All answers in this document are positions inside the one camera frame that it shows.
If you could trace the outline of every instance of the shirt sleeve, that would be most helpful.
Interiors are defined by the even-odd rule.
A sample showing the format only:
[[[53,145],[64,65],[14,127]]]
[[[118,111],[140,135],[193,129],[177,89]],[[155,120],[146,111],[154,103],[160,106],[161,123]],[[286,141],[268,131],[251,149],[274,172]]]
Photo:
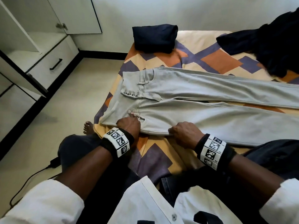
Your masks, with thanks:
[[[288,179],[260,209],[269,224],[299,223],[299,181]]]
[[[76,223],[83,208],[83,200],[69,187],[47,180],[32,188],[0,224]]]

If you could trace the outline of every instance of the hand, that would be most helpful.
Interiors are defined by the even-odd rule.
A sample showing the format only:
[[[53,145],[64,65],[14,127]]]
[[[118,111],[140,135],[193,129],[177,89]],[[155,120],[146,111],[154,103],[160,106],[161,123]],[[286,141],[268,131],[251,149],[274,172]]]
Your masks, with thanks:
[[[135,139],[134,144],[137,143],[140,133],[140,122],[133,113],[131,113],[129,117],[119,119],[116,124],[118,128],[128,131]]]
[[[168,132],[174,135],[178,145],[192,150],[195,149],[197,143],[204,136],[204,133],[191,122],[179,122],[169,128]]]

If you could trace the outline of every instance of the geometric pattern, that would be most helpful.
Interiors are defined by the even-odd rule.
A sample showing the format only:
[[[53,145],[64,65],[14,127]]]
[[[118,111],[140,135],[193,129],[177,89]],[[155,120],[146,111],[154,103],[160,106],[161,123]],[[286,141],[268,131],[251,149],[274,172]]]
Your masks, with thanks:
[[[107,110],[109,102],[116,91],[124,71],[135,72],[159,66],[177,67],[195,71],[211,72],[223,75],[299,84],[299,75],[290,70],[283,78],[270,76],[264,66],[249,53],[230,56],[216,42],[216,37],[228,34],[229,31],[178,31],[175,48],[172,53],[143,53],[132,45],[115,80],[105,103],[95,115],[94,131],[102,137],[111,127],[99,124],[99,119]],[[299,115],[299,110],[246,105],[255,108]],[[137,149],[131,157],[129,167],[140,177],[148,176],[152,182],[161,177],[180,173],[183,170],[199,168],[202,163],[191,150],[178,146],[172,137],[140,135]]]

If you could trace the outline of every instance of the wardrobe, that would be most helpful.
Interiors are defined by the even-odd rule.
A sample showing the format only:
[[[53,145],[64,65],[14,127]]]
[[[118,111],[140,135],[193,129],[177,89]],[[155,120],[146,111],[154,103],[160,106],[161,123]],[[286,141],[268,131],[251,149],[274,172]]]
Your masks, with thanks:
[[[71,34],[92,33],[92,0],[0,0],[0,141],[78,55]]]

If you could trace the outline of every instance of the open cabinet door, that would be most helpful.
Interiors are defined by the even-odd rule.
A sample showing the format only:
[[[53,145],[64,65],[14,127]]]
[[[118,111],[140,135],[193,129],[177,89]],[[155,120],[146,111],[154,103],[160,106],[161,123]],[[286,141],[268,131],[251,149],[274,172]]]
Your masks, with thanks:
[[[47,96],[47,90],[33,77],[25,74],[17,65],[15,65],[4,53],[0,51],[0,73],[7,77],[14,84],[24,87],[34,93]]]
[[[92,0],[48,0],[67,34],[101,34]]]

